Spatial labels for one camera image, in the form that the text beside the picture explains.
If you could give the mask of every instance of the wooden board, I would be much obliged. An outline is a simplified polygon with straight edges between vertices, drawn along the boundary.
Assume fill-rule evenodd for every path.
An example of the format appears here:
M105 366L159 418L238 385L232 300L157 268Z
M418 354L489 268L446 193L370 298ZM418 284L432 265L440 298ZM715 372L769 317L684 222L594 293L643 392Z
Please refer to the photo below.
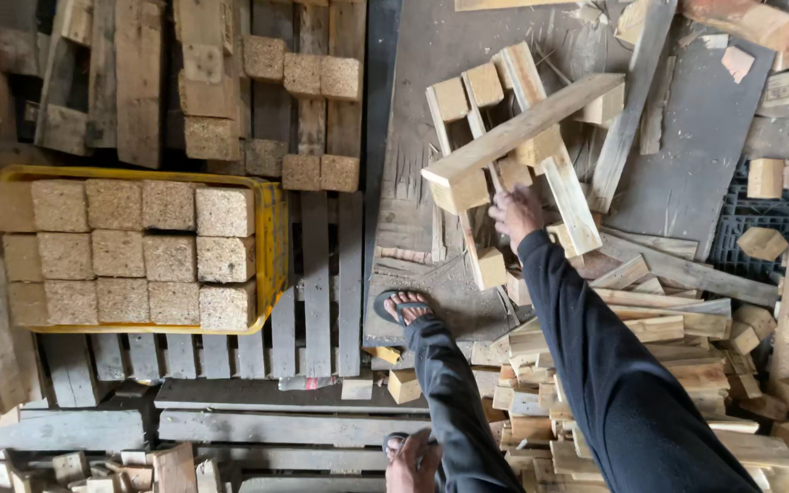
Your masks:
M391 430L415 433L430 420L164 410L159 438L172 441L377 446Z
M349 401L332 385L312 392L282 392L278 382L267 380L167 379L154 405L159 409L220 409L268 412L339 412L375 414L427 414L428 403L419 398L395 404L384 387L373 387L370 401Z
M587 198L592 210L607 214L614 200L676 9L677 6L671 2L652 2L648 8L644 29L632 52L626 77L626 105L608 128L608 136L595 165Z
M157 0L116 0L117 157L160 166L163 8Z
M624 262L641 254L652 274L666 279L762 306L774 306L778 300L778 288L775 286L726 274L701 264L687 262L646 246L617 238L613 234L602 233L601 237L604 246L600 252Z

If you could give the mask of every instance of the gray plywood sheet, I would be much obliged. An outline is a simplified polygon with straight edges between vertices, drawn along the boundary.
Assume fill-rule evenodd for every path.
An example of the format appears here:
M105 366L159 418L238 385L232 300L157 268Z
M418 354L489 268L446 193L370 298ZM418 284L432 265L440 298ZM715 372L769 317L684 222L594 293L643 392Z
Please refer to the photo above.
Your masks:
M674 39L679 36L673 32ZM775 54L730 39L755 58L740 84L720 62L724 50L694 42L677 51L662 148L648 155L632 152L604 221L621 231L699 241L697 262L704 262L711 248L722 198Z
M167 379L154 406L159 409L218 409L273 412L368 412L378 414L427 414L428 403L418 398L396 404L387 388L374 386L369 402L340 399L339 385L316 390L281 391L278 382L265 380Z

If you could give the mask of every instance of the compressed wood block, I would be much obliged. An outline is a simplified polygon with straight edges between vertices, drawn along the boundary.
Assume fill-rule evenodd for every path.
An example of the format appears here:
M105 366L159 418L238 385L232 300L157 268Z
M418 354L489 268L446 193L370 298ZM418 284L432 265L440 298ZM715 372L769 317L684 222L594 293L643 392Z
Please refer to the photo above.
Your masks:
M294 97L322 97L322 57L305 53L285 53L285 90Z
M142 231L141 182L91 179L84 186L91 228Z
M328 99L360 101L361 62L353 58L322 57L322 94Z
M239 161L238 123L230 118L184 118L185 153L190 158Z
M150 229L195 231L196 188L196 184L186 182L142 182L142 226Z
M196 234L247 238L254 234L254 193L249 189L196 190Z
M150 322L148 314L148 280L96 279L101 322Z
M5 256L5 275L9 281L40 283L41 256L38 254L38 237L34 234L5 234L2 236Z
M0 182L0 231L36 231L31 182Z
M47 320L52 325L99 325L96 282L45 281Z
M285 154L282 159L282 188L320 190L322 160L319 156Z
M243 36L242 57L246 75L261 82L281 84L287 50L284 39L250 34Z
M83 182L36 180L32 182L32 207L39 231L90 231Z
M90 233L40 232L38 254L45 279L93 279Z
M354 192L358 189L361 160L347 156L322 156L322 189Z
M108 277L145 277L142 233L93 230L93 272Z
M47 325L47 297L43 283L8 283L11 324Z
M288 143L279 140L252 139L246 148L246 174L249 176L281 176L282 159Z
M495 106L504 100L504 89L501 87L498 71L493 63L484 63L471 68L466 73L468 80L471 81L473 97L477 100L478 107Z
M461 77L453 77L448 81L431 86L437 95L437 105L440 107L440 117L444 123L454 122L465 118L469 110L467 95L461 85Z
M196 239L193 236L148 235L142 242L148 281L196 281Z
M244 283L254 277L254 237L196 239L196 276L204 283Z
M389 370L389 394L398 404L408 403L422 397L422 388L416 371L411 369Z
M150 281L148 305L155 324L199 325L200 284Z
M737 241L749 257L774 262L788 247L789 243L777 230L752 226Z
M247 330L254 322L255 281L200 288L200 328L203 330Z
M755 159L748 170L748 196L781 198L784 189L784 160Z

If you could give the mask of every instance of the sawdust block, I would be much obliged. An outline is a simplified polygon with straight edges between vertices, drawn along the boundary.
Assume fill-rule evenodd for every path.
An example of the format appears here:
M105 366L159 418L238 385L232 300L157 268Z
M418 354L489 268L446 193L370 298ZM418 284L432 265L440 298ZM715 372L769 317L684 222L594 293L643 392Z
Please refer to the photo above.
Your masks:
M285 53L285 90L294 97L322 97L322 56Z
M196 234L247 238L254 234L254 193L243 188L196 190Z
M0 231L35 231L31 182L0 182Z
M45 281L45 297L50 324L99 324L95 281Z
M199 325L200 284L150 281L148 305L155 324Z
M148 281L196 281L196 239L193 236L148 235L142 241Z
M96 279L99 320L102 322L150 322L148 280L100 277Z
M320 190L322 159L319 156L285 154L282 159L282 188Z
M38 254L38 237L34 234L5 234L2 236L5 257L5 275L9 281L40 283L41 256Z
M200 288L200 328L247 330L254 322L255 282Z
M91 228L142 231L141 182L91 179L84 186Z
M39 231L90 231L84 182L36 180L32 182L32 208Z
M241 161L238 127L230 118L185 116L185 153L195 159Z
M142 182L142 226L149 229L195 231L194 190L197 184Z
M142 233L97 229L93 238L93 272L108 277L145 277Z
M38 255L45 279L81 281L94 277L88 232L40 232Z
M288 153L288 143L279 140L252 139L246 149L246 174L252 176L281 176L282 159Z
M8 307L12 325L47 325L44 283L8 283Z
M360 101L364 77L361 62L353 58L322 57L322 94L328 99Z
M325 190L354 192L358 189L361 160L348 156L322 156L321 186Z
M242 38L242 56L246 75L264 83L281 84L284 74L284 39L247 34Z
M204 283L244 283L254 277L254 236L196 238L196 277Z

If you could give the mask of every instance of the black sleeve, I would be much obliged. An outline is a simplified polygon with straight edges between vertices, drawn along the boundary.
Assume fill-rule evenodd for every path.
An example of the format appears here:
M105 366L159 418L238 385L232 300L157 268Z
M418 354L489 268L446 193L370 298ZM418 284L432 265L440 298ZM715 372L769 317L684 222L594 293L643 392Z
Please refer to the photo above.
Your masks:
M564 393L612 491L759 491L678 381L543 231L522 276Z

